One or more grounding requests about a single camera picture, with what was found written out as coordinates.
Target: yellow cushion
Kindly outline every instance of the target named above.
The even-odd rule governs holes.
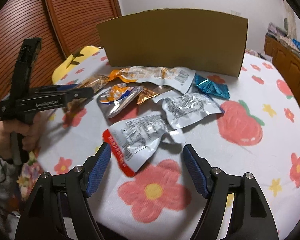
[[[52,74],[52,83],[56,84],[63,76],[65,76],[75,66],[83,62],[86,58],[90,57],[97,51],[95,46],[85,46],[77,49],[72,53],[59,67],[55,69]]]

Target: cardboard box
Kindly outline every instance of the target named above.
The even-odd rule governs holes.
[[[111,66],[184,66],[238,77],[248,19],[200,9],[159,9],[97,24]]]

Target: tablecloth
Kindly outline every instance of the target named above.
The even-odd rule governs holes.
[[[109,74],[104,50],[76,66],[58,84],[79,83],[93,73]],[[300,109],[270,63],[245,54],[239,78],[197,71],[229,87],[230,100],[215,101],[223,117],[208,116],[183,128],[187,144],[227,174],[251,172],[257,179],[284,239],[300,219]],[[160,110],[147,102],[138,116]],[[96,97],[71,123],[61,109],[47,111],[37,163],[54,174],[82,165],[102,144],[111,125]],[[112,156],[98,191],[89,198],[95,219],[131,240],[190,239],[206,201],[192,183],[180,155],[183,145],[161,142],[148,165],[126,177]],[[233,195],[228,196],[218,239],[225,237]]]

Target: teal snack wrapper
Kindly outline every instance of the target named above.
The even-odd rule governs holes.
[[[228,86],[225,84],[217,84],[210,79],[199,76],[198,74],[195,74],[194,82],[196,87],[205,94],[222,97],[224,99],[230,98]]]

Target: wall outlet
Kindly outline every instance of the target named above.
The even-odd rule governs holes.
[[[236,15],[236,16],[241,16],[240,12],[236,12],[236,11],[233,11],[233,10],[231,10],[231,14]]]

